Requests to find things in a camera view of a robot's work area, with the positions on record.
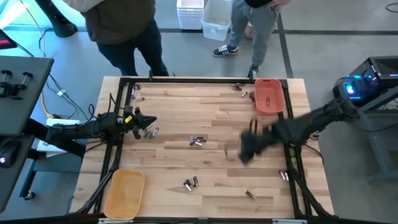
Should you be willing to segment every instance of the black sneaker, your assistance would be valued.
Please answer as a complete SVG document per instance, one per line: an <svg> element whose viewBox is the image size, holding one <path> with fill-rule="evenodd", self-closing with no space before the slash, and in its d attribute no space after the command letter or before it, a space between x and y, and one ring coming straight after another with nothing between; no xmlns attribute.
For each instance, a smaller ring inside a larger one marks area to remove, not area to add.
<svg viewBox="0 0 398 224"><path fill-rule="evenodd" d="M222 47L217 48L216 50L213 51L213 56L215 57L222 57L225 55L234 55L238 53L238 47L232 48L229 45L224 45Z"/></svg>
<svg viewBox="0 0 398 224"><path fill-rule="evenodd" d="M248 73L248 78L257 78L259 76L258 68L250 68Z"/></svg>

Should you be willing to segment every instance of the wooden tabletop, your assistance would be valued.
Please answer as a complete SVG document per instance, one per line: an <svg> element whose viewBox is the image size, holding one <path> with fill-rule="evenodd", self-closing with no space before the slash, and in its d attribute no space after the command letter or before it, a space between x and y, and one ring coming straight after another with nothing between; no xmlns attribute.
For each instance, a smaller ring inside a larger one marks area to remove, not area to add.
<svg viewBox="0 0 398 224"><path fill-rule="evenodd" d="M119 79L104 78L97 113L108 109L109 93L116 96ZM304 81L288 79L288 84L294 116L309 112ZM120 163L120 169L140 170L145 175L138 217L294 217L289 183L278 172L286 168L281 145L270 147L247 167L225 158L225 146L230 154L237 154L239 134L248 128L255 113L248 96L242 98L229 84L141 83L141 88L137 97L146 100L132 101L132 105L139 106L144 115L157 116L153 127L159 128L159 133L151 140L135 140L132 133L126 134ZM252 89L253 85L243 87L243 91ZM259 119L259 124L265 125L277 116ZM203 147L190 146L190 136L203 136L207 142ZM318 149L317 142L308 144ZM86 153L71 212L97 187L105 148ZM304 147L302 159L308 188L325 210L333 213L321 158ZM189 192L183 182L193 176L200 186ZM249 198L247 190L256 199Z"/></svg>

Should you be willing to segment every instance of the mouse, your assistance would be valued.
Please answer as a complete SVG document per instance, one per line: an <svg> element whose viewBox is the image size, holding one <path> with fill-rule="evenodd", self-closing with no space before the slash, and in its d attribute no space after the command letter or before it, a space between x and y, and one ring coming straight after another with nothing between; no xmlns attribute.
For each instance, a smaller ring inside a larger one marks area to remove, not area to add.
<svg viewBox="0 0 398 224"><path fill-rule="evenodd" d="M20 146L21 142L17 139L10 140L3 145L0 149L0 167L10 168L14 165Z"/></svg>

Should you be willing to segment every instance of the gray floor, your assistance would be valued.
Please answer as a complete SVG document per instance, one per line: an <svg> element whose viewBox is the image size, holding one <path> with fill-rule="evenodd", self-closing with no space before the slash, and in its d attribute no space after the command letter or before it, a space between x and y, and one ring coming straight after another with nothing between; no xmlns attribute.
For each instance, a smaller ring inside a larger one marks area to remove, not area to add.
<svg viewBox="0 0 398 224"><path fill-rule="evenodd" d="M394 1L297 0L282 10L282 18L284 28L290 30L397 31L398 14L384 9L389 2ZM156 19L161 28L177 28L175 0L158 1ZM38 32L7 33L33 54L40 55ZM96 103L102 77L119 75L84 32L67 39L59 39L49 32L45 39L47 55L55 59L53 76L84 110L89 103ZM335 80L351 72L367 57L398 55L398 35L286 35L286 39L293 76L305 79L312 108L331 99L330 90ZM213 58L211 51L222 43L205 39L202 34L163 33L162 43L164 61L169 71L178 76L243 77L250 66L251 42L248 40L241 43L237 56L227 58ZM19 49L2 50L0 54L25 55ZM147 75L148 66L138 52L136 55L138 73ZM273 34L261 77L286 76L279 35ZM71 106L48 89L45 89L45 101L51 113L73 112ZM39 104L32 117L45 121ZM377 164L363 133L345 123L331 124L321 134L320 148L337 215L398 223L398 182L367 182L367 176L377 172ZM32 186L38 196L25 202L18 194L29 163L0 220L65 214L77 175L39 173Z"/></svg>

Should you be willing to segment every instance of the orange tray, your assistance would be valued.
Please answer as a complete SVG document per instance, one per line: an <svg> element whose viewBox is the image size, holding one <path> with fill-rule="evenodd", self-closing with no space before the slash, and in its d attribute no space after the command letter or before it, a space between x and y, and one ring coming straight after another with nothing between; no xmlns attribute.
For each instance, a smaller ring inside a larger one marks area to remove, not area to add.
<svg viewBox="0 0 398 224"><path fill-rule="evenodd" d="M141 171L117 170L112 176L104 214L112 219L132 220L138 214L144 185L145 177Z"/></svg>
<svg viewBox="0 0 398 224"><path fill-rule="evenodd" d="M254 97L258 114L276 114L285 110L284 92L278 79L257 79L254 83Z"/></svg>

